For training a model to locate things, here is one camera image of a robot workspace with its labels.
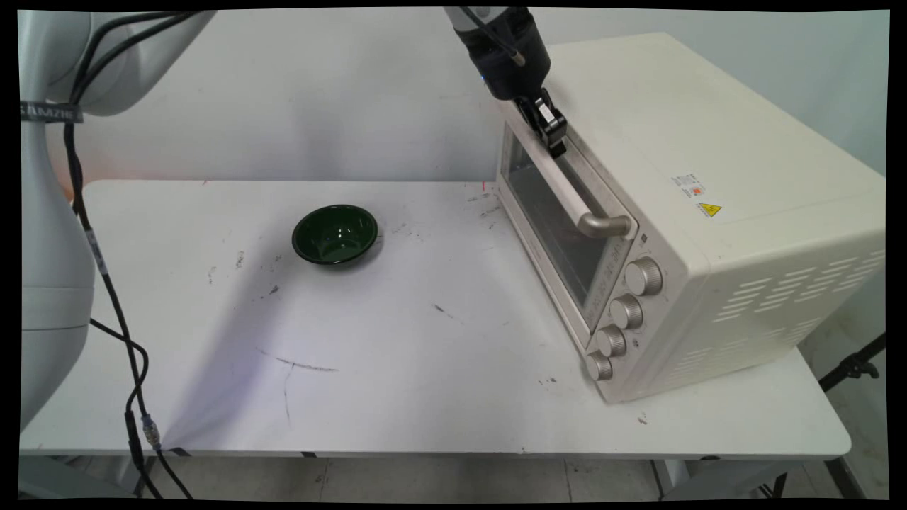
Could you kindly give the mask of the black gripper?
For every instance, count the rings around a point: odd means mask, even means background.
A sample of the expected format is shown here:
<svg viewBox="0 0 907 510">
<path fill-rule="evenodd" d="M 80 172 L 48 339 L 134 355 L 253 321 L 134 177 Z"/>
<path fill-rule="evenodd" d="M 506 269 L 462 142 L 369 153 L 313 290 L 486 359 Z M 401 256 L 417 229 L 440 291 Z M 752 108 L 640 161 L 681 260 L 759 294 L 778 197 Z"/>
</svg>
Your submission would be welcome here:
<svg viewBox="0 0 907 510">
<path fill-rule="evenodd" d="M 460 8 L 457 36 L 492 96 L 513 101 L 551 158 L 565 154 L 568 123 L 543 87 L 551 59 L 530 10 Z"/>
</svg>

